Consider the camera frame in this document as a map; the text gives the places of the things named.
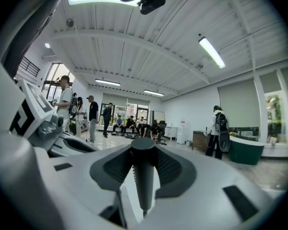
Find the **camera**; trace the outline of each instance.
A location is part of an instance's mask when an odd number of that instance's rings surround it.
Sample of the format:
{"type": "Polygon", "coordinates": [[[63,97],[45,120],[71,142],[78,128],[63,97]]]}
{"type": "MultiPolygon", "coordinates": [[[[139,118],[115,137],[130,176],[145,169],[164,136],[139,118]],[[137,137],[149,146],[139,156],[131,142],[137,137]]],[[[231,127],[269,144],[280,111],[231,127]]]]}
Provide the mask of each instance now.
{"type": "Polygon", "coordinates": [[[141,0],[138,4],[141,14],[146,15],[163,6],[165,2],[166,0],[141,0]]]}

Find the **ceiling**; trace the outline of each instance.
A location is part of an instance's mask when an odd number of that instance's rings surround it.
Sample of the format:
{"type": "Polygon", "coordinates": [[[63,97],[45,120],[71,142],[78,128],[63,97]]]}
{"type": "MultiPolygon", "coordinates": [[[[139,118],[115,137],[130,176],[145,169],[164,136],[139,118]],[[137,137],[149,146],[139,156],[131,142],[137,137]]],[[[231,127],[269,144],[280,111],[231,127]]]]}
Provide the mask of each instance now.
{"type": "Polygon", "coordinates": [[[95,81],[103,78],[121,83],[117,91],[157,91],[165,99],[288,59],[288,32],[266,0],[167,0],[148,15],[62,0],[43,34],[83,84],[110,87],[95,81]],[[199,45],[203,36],[224,69],[199,45]]]}

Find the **white cabinet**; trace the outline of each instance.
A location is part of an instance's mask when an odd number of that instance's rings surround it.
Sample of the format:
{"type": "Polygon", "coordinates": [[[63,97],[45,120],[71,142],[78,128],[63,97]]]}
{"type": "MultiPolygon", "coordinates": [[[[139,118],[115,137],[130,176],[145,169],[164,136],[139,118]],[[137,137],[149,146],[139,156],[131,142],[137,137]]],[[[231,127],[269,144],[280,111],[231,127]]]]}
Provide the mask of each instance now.
{"type": "Polygon", "coordinates": [[[177,137],[177,127],[166,127],[165,128],[165,132],[164,132],[164,136],[168,137],[172,140],[172,138],[177,137]]]}
{"type": "Polygon", "coordinates": [[[185,141],[186,141],[186,128],[185,127],[179,127],[178,128],[176,141],[179,144],[185,143],[185,141]]]}

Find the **white shirt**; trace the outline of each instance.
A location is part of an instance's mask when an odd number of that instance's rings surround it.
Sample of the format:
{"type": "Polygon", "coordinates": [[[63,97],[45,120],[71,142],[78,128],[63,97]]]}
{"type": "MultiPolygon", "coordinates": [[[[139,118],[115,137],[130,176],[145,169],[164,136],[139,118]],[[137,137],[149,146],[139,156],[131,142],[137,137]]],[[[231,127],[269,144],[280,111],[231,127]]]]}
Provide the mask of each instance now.
{"type": "MultiPolygon", "coordinates": [[[[77,107],[77,112],[78,113],[84,113],[85,112],[84,104],[82,104],[82,106],[80,107],[79,110],[78,110],[78,107],[77,107]]],[[[84,116],[83,114],[76,115],[76,120],[78,120],[80,124],[82,124],[83,116],[84,116]]]]}
{"type": "MultiPolygon", "coordinates": [[[[63,92],[60,95],[59,103],[64,103],[64,102],[69,102],[69,103],[72,102],[72,89],[70,87],[63,90],[63,92]]],[[[63,116],[64,119],[68,119],[69,118],[68,109],[69,109],[69,106],[58,107],[57,114],[63,116]]]]}
{"type": "Polygon", "coordinates": [[[219,131],[216,131],[216,115],[218,113],[222,113],[225,115],[225,113],[223,111],[220,111],[220,110],[216,110],[213,114],[212,114],[212,119],[211,119],[211,122],[210,122],[210,126],[208,127],[207,129],[207,134],[211,134],[211,135],[214,135],[214,136],[218,136],[220,134],[219,131]]]}
{"type": "Polygon", "coordinates": [[[136,125],[138,126],[139,124],[146,124],[146,121],[144,119],[142,121],[139,119],[136,121],[136,125]]]}

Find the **office chair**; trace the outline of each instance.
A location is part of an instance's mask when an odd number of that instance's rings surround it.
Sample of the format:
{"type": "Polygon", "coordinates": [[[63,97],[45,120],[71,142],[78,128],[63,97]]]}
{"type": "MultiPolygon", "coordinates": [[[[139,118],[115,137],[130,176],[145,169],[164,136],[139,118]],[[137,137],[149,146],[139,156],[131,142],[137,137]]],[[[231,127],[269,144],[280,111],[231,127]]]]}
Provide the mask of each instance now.
{"type": "MultiPolygon", "coordinates": [[[[164,133],[165,133],[165,128],[166,128],[166,126],[167,126],[167,124],[166,124],[166,122],[165,121],[160,121],[159,122],[159,124],[158,124],[159,126],[160,126],[160,128],[162,128],[162,131],[163,131],[163,135],[164,135],[164,133]]],[[[165,143],[165,139],[163,138],[163,137],[161,137],[161,145],[167,145],[166,143],[165,143]]]]}

